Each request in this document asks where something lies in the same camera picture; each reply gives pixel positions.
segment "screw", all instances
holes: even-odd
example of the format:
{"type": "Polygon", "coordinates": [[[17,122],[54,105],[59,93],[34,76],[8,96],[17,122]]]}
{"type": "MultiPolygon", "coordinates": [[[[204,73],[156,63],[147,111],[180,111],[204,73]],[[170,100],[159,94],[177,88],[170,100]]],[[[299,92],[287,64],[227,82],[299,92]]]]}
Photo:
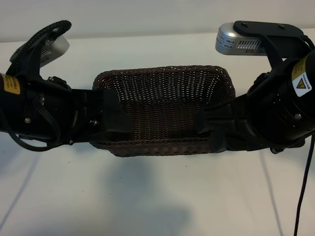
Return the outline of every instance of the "screw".
{"type": "Polygon", "coordinates": [[[269,76],[269,72],[263,74],[264,78],[267,79],[269,76]]]}
{"type": "Polygon", "coordinates": [[[70,138],[68,141],[68,145],[72,145],[72,144],[74,144],[74,141],[70,138]]]}
{"type": "Polygon", "coordinates": [[[29,124],[29,123],[31,123],[31,119],[30,119],[30,118],[25,118],[24,122],[25,122],[26,124],[29,124]]]}
{"type": "Polygon", "coordinates": [[[301,114],[295,114],[295,115],[294,115],[294,118],[297,119],[297,120],[299,120],[299,119],[302,119],[302,116],[301,116],[301,114]]]}
{"type": "Polygon", "coordinates": [[[281,148],[273,148],[271,147],[270,148],[270,151],[273,153],[273,154],[278,154],[279,152],[282,152],[284,149],[281,149],[281,148]]]}
{"type": "Polygon", "coordinates": [[[92,126],[96,126],[97,125],[97,120],[94,119],[94,120],[90,120],[89,124],[91,124],[92,126]]]}
{"type": "Polygon", "coordinates": [[[44,94],[40,93],[38,95],[38,99],[40,100],[41,104],[44,105],[45,104],[45,96],[44,94]]]}

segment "vent slot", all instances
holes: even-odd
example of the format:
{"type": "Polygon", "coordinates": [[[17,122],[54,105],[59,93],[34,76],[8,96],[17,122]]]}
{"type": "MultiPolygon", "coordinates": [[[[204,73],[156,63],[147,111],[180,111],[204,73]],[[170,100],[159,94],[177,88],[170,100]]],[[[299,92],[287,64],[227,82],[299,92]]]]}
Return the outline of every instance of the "vent slot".
{"type": "Polygon", "coordinates": [[[241,40],[238,43],[238,49],[257,49],[260,45],[259,40],[241,40]]]}
{"type": "Polygon", "coordinates": [[[49,56],[51,54],[51,51],[47,49],[42,49],[40,52],[40,59],[43,59],[46,56],[49,56]]]}

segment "white surface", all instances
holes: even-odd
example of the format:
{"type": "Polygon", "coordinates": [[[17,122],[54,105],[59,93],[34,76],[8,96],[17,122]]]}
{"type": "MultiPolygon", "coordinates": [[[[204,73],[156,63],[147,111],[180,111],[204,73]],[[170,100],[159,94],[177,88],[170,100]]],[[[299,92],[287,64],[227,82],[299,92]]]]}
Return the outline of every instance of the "white surface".
{"type": "MultiPolygon", "coordinates": [[[[305,32],[315,39],[315,30],[305,32]]],[[[228,70],[240,95],[269,70],[265,57],[220,55],[215,39],[216,34],[195,34],[70,40],[69,51],[41,75],[86,89],[104,70],[211,64],[228,70]]],[[[20,45],[0,44],[0,71],[20,45]]],[[[119,158],[89,144],[30,152],[1,133],[0,236],[293,235],[308,148],[309,141],[278,155],[262,150],[119,158]]],[[[313,161],[299,236],[315,234],[314,219],[313,161]]]]}
{"type": "Polygon", "coordinates": [[[70,20],[68,38],[217,32],[239,20],[315,28],[313,0],[1,0],[0,41],[70,20]]]}

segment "white wall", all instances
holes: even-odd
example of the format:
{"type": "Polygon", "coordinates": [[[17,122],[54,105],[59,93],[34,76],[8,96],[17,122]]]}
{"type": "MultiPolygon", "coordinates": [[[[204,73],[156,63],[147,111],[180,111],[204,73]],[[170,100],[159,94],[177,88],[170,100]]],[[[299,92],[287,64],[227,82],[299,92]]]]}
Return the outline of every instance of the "white wall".
{"type": "Polygon", "coordinates": [[[62,19],[68,38],[214,32],[225,22],[315,28],[313,0],[1,0],[0,41],[27,40],[62,19]]]}

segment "bolt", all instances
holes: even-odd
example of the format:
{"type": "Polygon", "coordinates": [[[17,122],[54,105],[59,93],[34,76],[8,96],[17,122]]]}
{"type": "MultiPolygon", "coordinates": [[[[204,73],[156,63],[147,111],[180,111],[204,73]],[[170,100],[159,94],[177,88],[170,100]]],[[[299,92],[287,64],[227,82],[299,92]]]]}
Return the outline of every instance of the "bolt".
{"type": "Polygon", "coordinates": [[[302,119],[302,116],[301,116],[301,114],[295,114],[294,118],[297,120],[300,120],[300,119],[302,119]]]}
{"type": "Polygon", "coordinates": [[[273,154],[278,154],[279,152],[282,152],[284,149],[282,148],[273,148],[271,147],[270,148],[270,151],[273,153],[273,154]]]}
{"type": "Polygon", "coordinates": [[[263,74],[264,78],[267,79],[269,76],[269,72],[263,74]]]}
{"type": "Polygon", "coordinates": [[[30,118],[25,118],[24,122],[25,122],[26,124],[29,124],[29,123],[31,123],[31,119],[30,119],[30,118]]]}
{"type": "Polygon", "coordinates": [[[39,99],[39,101],[41,102],[42,105],[45,104],[45,96],[44,96],[44,94],[40,93],[38,95],[38,99],[39,99]]]}
{"type": "Polygon", "coordinates": [[[69,138],[68,145],[72,145],[72,144],[74,144],[74,141],[71,138],[69,138]]]}
{"type": "Polygon", "coordinates": [[[46,40],[47,45],[52,45],[55,41],[52,38],[46,40]]]}
{"type": "Polygon", "coordinates": [[[92,126],[96,126],[97,125],[97,120],[94,119],[94,120],[90,120],[89,124],[91,124],[92,126]]]}

